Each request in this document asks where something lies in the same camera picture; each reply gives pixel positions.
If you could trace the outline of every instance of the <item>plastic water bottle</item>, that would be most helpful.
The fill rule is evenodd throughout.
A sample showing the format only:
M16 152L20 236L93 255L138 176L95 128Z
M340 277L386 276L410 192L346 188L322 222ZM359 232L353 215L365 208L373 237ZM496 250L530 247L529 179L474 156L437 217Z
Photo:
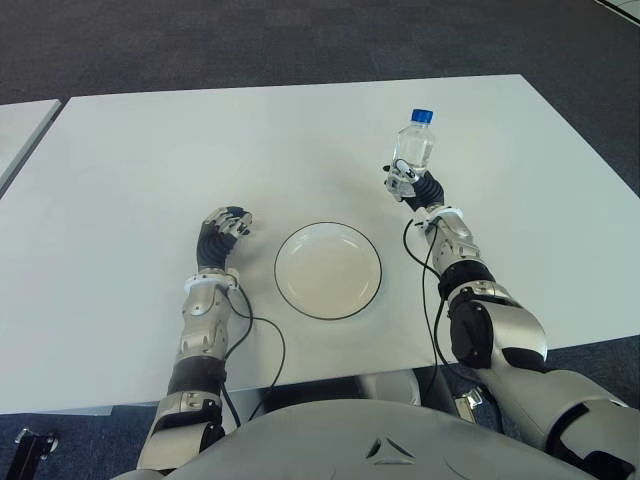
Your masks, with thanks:
M435 142L435 137L429 130L432 118L431 110L415 109L411 114L411 125L398 132L396 148L393 151L394 163L402 159L420 176L427 171L427 162ZM411 184L400 178L398 180L397 183L393 182L396 190L393 193L401 197L415 197Z

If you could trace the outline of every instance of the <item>black cable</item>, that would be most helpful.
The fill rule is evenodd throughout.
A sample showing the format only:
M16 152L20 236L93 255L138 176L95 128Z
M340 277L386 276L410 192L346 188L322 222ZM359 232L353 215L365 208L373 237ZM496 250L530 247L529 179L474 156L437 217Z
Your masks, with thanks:
M242 297L244 298L244 301L247 304L247 310L249 310L248 317L245 316L245 318L249 319L249 326L247 327L247 331L244 332L242 337L240 337L236 341L236 343L234 343L231 346L231 348L229 350L227 350L227 353L224 356L225 362L227 361L229 356L233 353L233 351L236 348L238 348L240 346L240 344L247 339L247 337L249 336L249 333L251 333L251 329L253 328L253 309L251 308L251 302L249 301L249 297L247 296L247 294L245 293L245 291L243 290L243 288L240 285L238 285L238 290L242 294ZM236 410L235 405L231 401L231 397L229 397L229 392L227 392L227 387L225 386L224 383L222 384L222 389L221 390L222 390L222 396L224 397L225 402L227 402L227 405L229 406L229 410L231 410L231 415L233 416L233 421L236 423L236 427L240 427L240 425L241 425L240 416L238 415L238 411Z
M267 391L264 393L264 395L262 396L262 399L256 405L256 408L254 408L253 412L251 412L251 415L249 416L249 421L253 420L253 417L256 416L256 413L258 413L258 410L264 404L264 402L267 399L267 397L269 395L271 395L271 392L275 388L276 383L278 382L278 379L280 378L280 374L282 373L282 369L284 368L284 361L285 361L285 358L287 357L287 344L284 341L284 335L282 334L282 330L280 330L280 327L278 327L278 325L276 325L274 322L272 322L271 320L268 320L266 318L256 317L256 320L261 320L263 322L267 322L269 325L271 325L273 328L276 329L276 331L278 332L278 335L280 335L280 341L282 342L282 357L280 358L280 366L278 367L278 371L276 372L276 376L273 377L273 382L271 382L271 385L269 385L269 387L267 388Z
M243 315L244 318L248 318L249 319L249 327L247 328L247 331L244 332L244 335L242 335L242 337L240 337L238 339L238 341L236 343L234 343L233 346L231 346L231 348L229 348L229 350L227 350L227 353L224 356L225 360L227 360L229 358L229 356L233 353L233 351L236 348L238 348L240 346L240 344L247 339L247 337L251 333L251 329L253 328L253 308L251 308L251 302L249 301L249 297L247 297L247 294L245 293L244 289L240 285L238 285L238 290L240 291L240 293L242 294L242 297L244 298L244 303L246 303L246 305L247 305L247 310L249 310L249 315L248 316L244 316Z
M404 249L407 251L409 256L413 258L416 261L416 263L418 263L418 265L421 265L423 268L426 268L427 270L429 270L431 273L433 273L436 276L438 280L440 280L440 274L436 272L433 268L431 268L429 265L427 265L427 262L423 262L418 257L416 257L416 255L411 251L411 249L409 248L409 245L407 244L407 232L409 231L409 227L411 226L412 223L413 223L413 220L409 220L409 222L407 222L407 225L404 227L404 232L402 232L402 244L404 245ZM433 248L433 242L431 243L431 248L429 249L429 252L431 252L432 248Z
M407 232L407 229L405 229L405 235L403 235L403 238L405 241L406 241L406 232ZM427 252L427 258L425 258L424 265L422 266L422 311L424 312L424 318L427 321L427 329L429 330L429 339L431 340L431 346L433 348L433 359L434 359L433 374L431 375L431 380L429 381L427 389L425 390L425 393L424 393L425 399L429 396L429 392L431 391L431 388L436 382L436 377L438 376L438 355L436 354L436 344L433 340L431 322L429 321L429 315L427 314L427 292L424 286L425 278L427 276L427 262L429 261L429 257L431 256L431 251L433 250L433 245L435 244L437 235L438 235L438 230L436 229L433 237L433 242L431 242L431 246L429 247L429 251Z
M239 290L240 290L240 293L242 294L242 296L244 297L245 303L247 305L247 309L249 310L249 315L245 315L243 313L240 313L235 308L235 306L233 304L231 304L231 302L229 302L233 312L236 315L238 315L239 317L248 318L251 321L251 325L253 325L253 320L259 320L261 322L268 323L269 325L271 325L276 330L276 332L278 332L278 335L280 336L280 342L282 343L282 357L280 358L280 365L278 367L278 371L276 372L276 375L273 378L273 381L271 382L271 384L267 387L267 391L262 396L262 399L260 400L260 402L258 402L256 407L253 409L253 412L251 412L251 415L249 416L249 419L248 419L248 421L251 421L256 416L256 414L258 413L258 410L260 410L260 407L264 404L264 402L266 401L267 397L269 397L269 395L271 394L271 392L275 388L276 383L278 383L278 380L280 379L280 375L282 374L282 370L284 368L284 362L285 362L285 359L287 357L287 344L285 342L284 334L282 333L282 330L280 329L280 327L278 327L278 325L275 322L269 320L268 318L256 317L256 316L253 315L253 309L251 307L251 302L249 301L249 297L244 292L244 290L242 290L242 288L239 288ZM229 355L231 354L231 351L233 349L235 349L235 347L237 347L240 343L242 343L242 341L247 337L247 335L248 335L248 333L245 333L245 335L243 335L243 337L240 340L238 340L238 342L236 342L231 349L229 349L229 351L227 352L227 355L225 355L225 359L227 359L229 357ZM233 406L233 403L231 402L231 399L229 398L229 395L226 394L226 390L223 390L223 395L225 396L224 397L225 401L229 405L229 410L231 410L231 414L233 415L234 421L236 421L236 426L239 427L240 426L240 419L238 417L238 419L236 420L237 411L234 414L235 407Z

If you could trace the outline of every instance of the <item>floor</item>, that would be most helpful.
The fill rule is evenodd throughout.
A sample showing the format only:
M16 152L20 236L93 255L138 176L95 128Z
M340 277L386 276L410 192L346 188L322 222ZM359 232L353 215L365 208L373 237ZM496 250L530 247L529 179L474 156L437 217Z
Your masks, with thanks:
M640 194L640 28L593 0L4 0L0 45L0 104L521 73ZM640 336L549 362L640 407ZM152 416L0 416L0 473L28 424L61 438L38 478L110 478L135 465Z

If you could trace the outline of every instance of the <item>white table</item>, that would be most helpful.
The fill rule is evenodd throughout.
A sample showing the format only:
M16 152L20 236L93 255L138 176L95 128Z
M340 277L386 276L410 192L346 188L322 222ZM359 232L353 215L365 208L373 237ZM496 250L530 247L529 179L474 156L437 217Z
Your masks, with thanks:
M58 100L0 105L0 192L59 108Z
M381 171L413 107L435 111L431 170L550 347L638 333L640 200L518 75L74 98L0 202L0 411L162 397L200 222L221 205L254 213L229 264L284 331L281 384L431 364L410 210ZM336 322L294 311L273 277L281 243L321 220L358 228L383 266L373 302ZM279 358L258 324L230 390L268 385Z

